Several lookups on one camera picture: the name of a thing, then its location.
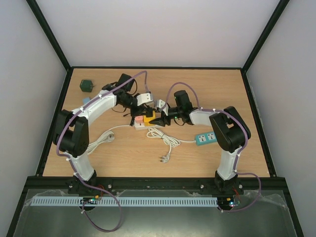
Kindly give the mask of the black frame rail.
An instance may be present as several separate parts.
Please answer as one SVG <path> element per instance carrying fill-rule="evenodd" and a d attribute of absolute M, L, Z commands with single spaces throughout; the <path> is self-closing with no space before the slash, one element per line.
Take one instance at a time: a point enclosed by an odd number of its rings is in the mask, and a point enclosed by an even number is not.
<path fill-rule="evenodd" d="M 256 190 L 259 188 L 257 178 L 238 177 L 234 184 L 225 189 L 218 189 L 214 178 L 118 178 L 96 177 L 89 182 L 91 185 L 102 185 L 107 191 L 120 192 L 123 190 L 185 190 L 199 194 L 223 195 L 232 192 L 234 187 L 238 192 L 242 190 Z M 23 192 L 29 189 L 62 189 L 71 194 L 91 194 L 88 187 L 82 185 L 75 177 L 43 177 L 30 176 L 24 185 Z"/>

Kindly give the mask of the teal power strip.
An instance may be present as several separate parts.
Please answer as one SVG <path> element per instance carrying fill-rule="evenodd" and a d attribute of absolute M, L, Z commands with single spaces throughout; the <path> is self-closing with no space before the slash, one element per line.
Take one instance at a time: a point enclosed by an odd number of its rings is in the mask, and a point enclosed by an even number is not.
<path fill-rule="evenodd" d="M 212 143 L 217 143 L 217 138 L 214 131 L 198 134 L 195 136 L 195 141 L 197 146 L 208 145 Z"/>

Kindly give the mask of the yellow cube adapter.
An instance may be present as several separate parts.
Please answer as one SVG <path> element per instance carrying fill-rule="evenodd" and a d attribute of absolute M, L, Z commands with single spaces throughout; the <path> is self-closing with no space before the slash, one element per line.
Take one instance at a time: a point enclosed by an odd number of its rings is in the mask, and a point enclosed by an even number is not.
<path fill-rule="evenodd" d="M 144 115 L 144 116 L 143 116 L 144 126 L 146 126 L 146 127 L 148 127 L 148 126 L 153 126 L 153 125 L 150 123 L 150 121 L 152 121 L 152 120 L 154 120 L 154 119 L 156 119 L 156 112 L 155 112 L 155 111 L 152 112 L 152 115 L 149 115 L 149 116 Z"/>

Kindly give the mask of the dark green dragon charger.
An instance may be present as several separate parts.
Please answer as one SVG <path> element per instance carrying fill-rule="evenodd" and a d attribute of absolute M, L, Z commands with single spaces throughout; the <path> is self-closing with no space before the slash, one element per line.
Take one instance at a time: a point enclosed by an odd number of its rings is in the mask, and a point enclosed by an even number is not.
<path fill-rule="evenodd" d="M 95 87 L 94 83 L 90 79 L 82 79 L 79 85 L 82 92 L 91 93 Z"/>

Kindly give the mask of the light blue charger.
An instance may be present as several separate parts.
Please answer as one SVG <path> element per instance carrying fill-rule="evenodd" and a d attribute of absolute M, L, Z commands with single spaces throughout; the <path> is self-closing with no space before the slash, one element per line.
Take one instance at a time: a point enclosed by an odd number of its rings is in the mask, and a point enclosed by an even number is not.
<path fill-rule="evenodd" d="M 90 98 L 86 97 L 82 101 L 83 101 L 83 104 L 87 104 L 90 101 Z"/>

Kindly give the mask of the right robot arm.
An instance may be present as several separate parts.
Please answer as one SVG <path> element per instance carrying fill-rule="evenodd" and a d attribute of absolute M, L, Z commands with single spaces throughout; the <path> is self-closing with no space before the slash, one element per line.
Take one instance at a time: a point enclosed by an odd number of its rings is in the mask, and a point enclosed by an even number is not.
<path fill-rule="evenodd" d="M 174 93 L 175 107 L 158 101 L 160 117 L 150 121 L 152 125 L 170 125 L 173 119 L 181 119 L 189 125 L 211 126 L 217 143 L 222 149 L 220 165 L 215 172 L 214 184 L 220 193 L 227 193 L 237 182 L 237 164 L 241 151 L 247 146 L 251 132 L 235 107 L 223 110 L 194 107 L 185 90 Z"/>

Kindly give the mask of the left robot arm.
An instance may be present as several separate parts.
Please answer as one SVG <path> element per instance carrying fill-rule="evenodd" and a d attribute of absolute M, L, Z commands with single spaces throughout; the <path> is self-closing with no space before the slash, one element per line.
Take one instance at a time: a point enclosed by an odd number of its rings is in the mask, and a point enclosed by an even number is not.
<path fill-rule="evenodd" d="M 147 86 L 147 71 L 141 71 L 130 77 L 122 75 L 119 81 L 107 84 L 89 102 L 72 111 L 62 110 L 57 116 L 53 143 L 56 145 L 56 154 L 65 157 L 74 171 L 74 176 L 88 189 L 106 192 L 94 186 L 96 171 L 93 169 L 87 148 L 89 145 L 89 126 L 104 112 L 120 104 L 130 109 L 131 122 L 133 126 L 135 117 L 140 115 L 152 115 L 153 109 L 140 104 L 136 96 L 129 94 L 132 83 L 136 77 L 145 75 L 145 90 L 149 93 Z"/>

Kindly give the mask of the white power strip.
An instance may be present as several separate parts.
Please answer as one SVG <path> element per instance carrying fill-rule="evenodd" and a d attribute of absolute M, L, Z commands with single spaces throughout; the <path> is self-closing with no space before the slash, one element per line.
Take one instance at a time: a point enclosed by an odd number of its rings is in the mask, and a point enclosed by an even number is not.
<path fill-rule="evenodd" d="M 144 123 L 134 123 L 134 128 L 136 130 L 144 130 L 144 129 L 149 129 L 149 128 L 162 128 L 162 126 L 159 125 L 150 125 L 150 126 L 145 126 Z"/>

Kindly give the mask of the pink plug adapter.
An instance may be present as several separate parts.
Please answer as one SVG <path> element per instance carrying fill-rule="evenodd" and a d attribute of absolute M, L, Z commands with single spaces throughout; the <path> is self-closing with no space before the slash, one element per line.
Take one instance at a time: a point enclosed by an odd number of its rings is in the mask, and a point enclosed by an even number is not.
<path fill-rule="evenodd" d="M 136 116 L 134 121 L 136 124 L 142 125 L 144 123 L 144 116 Z"/>

